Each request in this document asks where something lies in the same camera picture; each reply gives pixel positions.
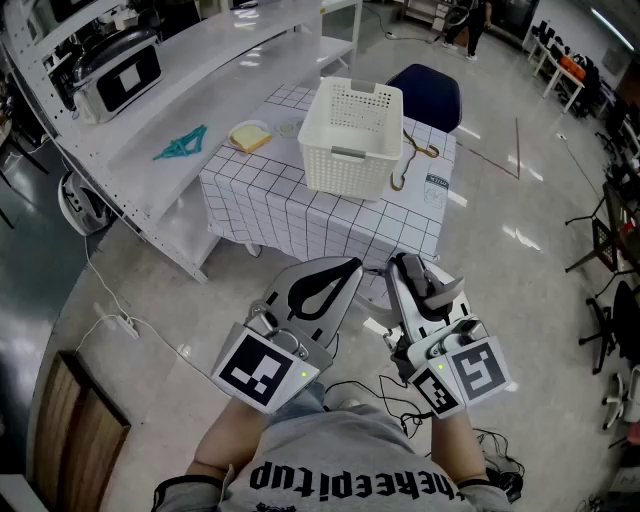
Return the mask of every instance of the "slice of bread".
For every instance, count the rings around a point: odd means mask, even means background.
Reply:
[[[270,140],[269,132],[253,124],[242,126],[231,134],[231,142],[240,146],[245,153],[251,153]]]

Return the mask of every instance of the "white shelf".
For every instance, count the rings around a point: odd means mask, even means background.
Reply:
[[[322,9],[320,12],[322,14],[328,14],[349,7],[350,5],[356,5],[359,2],[360,0],[322,0]]]
[[[207,209],[200,180],[195,179],[158,222],[164,240],[172,244],[197,267],[220,240],[208,231]]]
[[[350,41],[301,32],[262,44],[211,73],[149,123],[109,162],[110,171],[151,221],[159,220],[234,125],[281,84],[300,82],[352,47]],[[200,153],[153,160],[173,139],[200,125],[207,126]]]
[[[317,0],[280,0],[255,9],[224,12],[180,32],[158,49],[163,77],[156,86],[107,123],[75,121],[83,149],[110,160],[207,75],[263,41],[319,15]]]
[[[127,3],[127,0],[97,0],[87,5],[70,18],[67,18],[58,27],[49,32],[39,43],[36,44],[36,50],[40,58],[49,55],[53,49],[62,43],[67,37],[71,36],[87,23],[90,23],[98,16],[110,11],[120,4]]]

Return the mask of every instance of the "white metal shelving unit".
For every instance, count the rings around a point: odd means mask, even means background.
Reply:
[[[19,2],[4,6],[9,30],[3,48],[55,127],[54,142],[82,164],[147,241],[200,282],[206,280],[200,267],[218,237],[207,230],[199,171],[229,130],[278,85],[317,75],[349,52],[353,67],[362,5],[361,0],[325,0],[322,6],[317,0],[279,0],[225,10],[163,43],[158,51],[163,80],[111,121],[91,126],[66,110],[42,57],[77,30],[73,27],[120,2],[90,4],[35,45]],[[356,5],[354,39],[323,37],[322,13],[349,5]],[[153,160],[171,140],[201,124],[208,127],[201,153]]]

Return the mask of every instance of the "checkered tablecloth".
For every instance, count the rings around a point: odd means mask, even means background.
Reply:
[[[309,190],[297,138],[279,128],[300,122],[313,94],[283,86],[252,116],[272,127],[273,140],[253,154],[223,145],[205,165],[200,181],[210,231],[235,242],[275,247],[302,261],[344,255],[378,267],[398,252],[420,253],[433,261],[455,138],[405,118],[405,129],[418,145],[434,145],[441,156],[430,159],[418,153],[402,192],[388,186],[379,201],[363,201]],[[396,173],[412,154],[405,144]],[[386,305],[383,279],[366,275],[361,292]]]

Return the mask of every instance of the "navy chair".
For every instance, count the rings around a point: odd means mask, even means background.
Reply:
[[[445,133],[460,124],[460,87],[450,76],[421,64],[412,64],[387,85],[402,91],[405,116]]]

